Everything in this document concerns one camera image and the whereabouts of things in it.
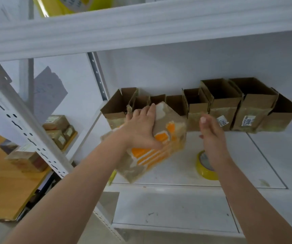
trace wooden table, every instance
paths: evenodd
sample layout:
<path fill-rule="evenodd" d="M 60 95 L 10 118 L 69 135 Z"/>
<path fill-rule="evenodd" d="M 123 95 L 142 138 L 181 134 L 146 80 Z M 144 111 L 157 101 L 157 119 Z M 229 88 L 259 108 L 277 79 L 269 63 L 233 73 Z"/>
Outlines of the wooden table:
<path fill-rule="evenodd" d="M 70 138 L 62 151 L 65 151 L 76 137 L 77 132 Z M 0 143 L 5 138 L 0 136 Z M 35 193 L 51 171 L 48 167 L 40 173 L 23 173 L 16 166 L 5 160 L 6 153 L 0 149 L 0 219 L 15 220 L 26 203 Z"/>

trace person's right hand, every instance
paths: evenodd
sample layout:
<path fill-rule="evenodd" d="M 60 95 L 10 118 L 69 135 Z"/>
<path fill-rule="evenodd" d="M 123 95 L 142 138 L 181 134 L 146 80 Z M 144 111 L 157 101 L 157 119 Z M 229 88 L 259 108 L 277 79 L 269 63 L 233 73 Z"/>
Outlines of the person's right hand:
<path fill-rule="evenodd" d="M 201 116 L 199 126 L 202 133 L 200 138 L 204 140 L 205 152 L 210 164 L 215 169 L 217 164 L 230 159 L 224 131 L 218 124 L 216 118 L 208 114 Z"/>

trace yellow bin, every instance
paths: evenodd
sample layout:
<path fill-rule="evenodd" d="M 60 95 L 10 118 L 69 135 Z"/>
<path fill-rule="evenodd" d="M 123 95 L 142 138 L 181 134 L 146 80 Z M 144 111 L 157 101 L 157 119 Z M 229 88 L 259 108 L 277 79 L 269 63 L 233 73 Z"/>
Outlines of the yellow bin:
<path fill-rule="evenodd" d="M 42 17 L 110 8 L 113 0 L 33 0 Z"/>
<path fill-rule="evenodd" d="M 196 169 L 205 179 L 218 180 L 218 175 L 210 165 L 205 150 L 199 152 L 197 155 Z"/>

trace white wall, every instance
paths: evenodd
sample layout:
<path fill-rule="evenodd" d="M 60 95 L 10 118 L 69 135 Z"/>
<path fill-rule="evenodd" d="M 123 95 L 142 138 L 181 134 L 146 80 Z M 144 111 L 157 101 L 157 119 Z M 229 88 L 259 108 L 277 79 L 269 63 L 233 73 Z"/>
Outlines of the white wall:
<path fill-rule="evenodd" d="M 179 94 L 211 78 L 257 77 L 292 100 L 292 32 L 99 52 L 111 94 Z"/>

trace fingernail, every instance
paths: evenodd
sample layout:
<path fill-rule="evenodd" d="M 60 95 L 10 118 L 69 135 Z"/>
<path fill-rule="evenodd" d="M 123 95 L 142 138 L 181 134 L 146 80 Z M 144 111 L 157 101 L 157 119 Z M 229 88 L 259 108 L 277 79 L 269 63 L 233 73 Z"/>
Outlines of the fingernail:
<path fill-rule="evenodd" d="M 201 122 L 202 124 L 206 123 L 206 118 L 205 118 L 205 117 L 201 117 L 201 118 L 200 118 L 200 122 Z"/>

